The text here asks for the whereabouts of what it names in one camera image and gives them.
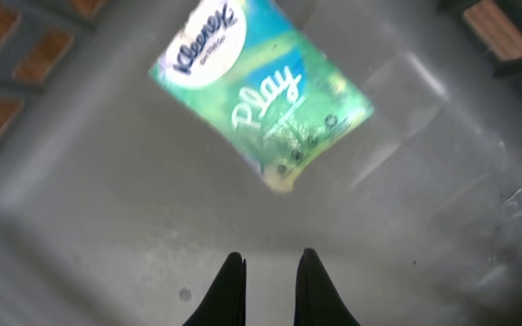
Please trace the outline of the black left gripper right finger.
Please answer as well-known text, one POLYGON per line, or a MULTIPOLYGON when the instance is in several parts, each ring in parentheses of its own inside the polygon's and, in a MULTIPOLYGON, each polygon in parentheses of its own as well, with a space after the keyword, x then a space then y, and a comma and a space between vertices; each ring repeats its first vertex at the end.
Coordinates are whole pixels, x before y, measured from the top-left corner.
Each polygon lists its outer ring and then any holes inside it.
POLYGON ((294 326, 360 326, 312 248, 304 249, 297 268, 294 326))

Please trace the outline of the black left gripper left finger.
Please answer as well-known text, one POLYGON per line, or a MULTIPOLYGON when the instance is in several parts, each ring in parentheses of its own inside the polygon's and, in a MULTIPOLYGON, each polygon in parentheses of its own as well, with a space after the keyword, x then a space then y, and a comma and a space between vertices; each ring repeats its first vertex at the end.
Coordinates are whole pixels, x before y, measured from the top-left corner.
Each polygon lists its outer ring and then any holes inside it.
POLYGON ((233 252, 183 326, 245 326, 246 296, 247 261, 233 252))

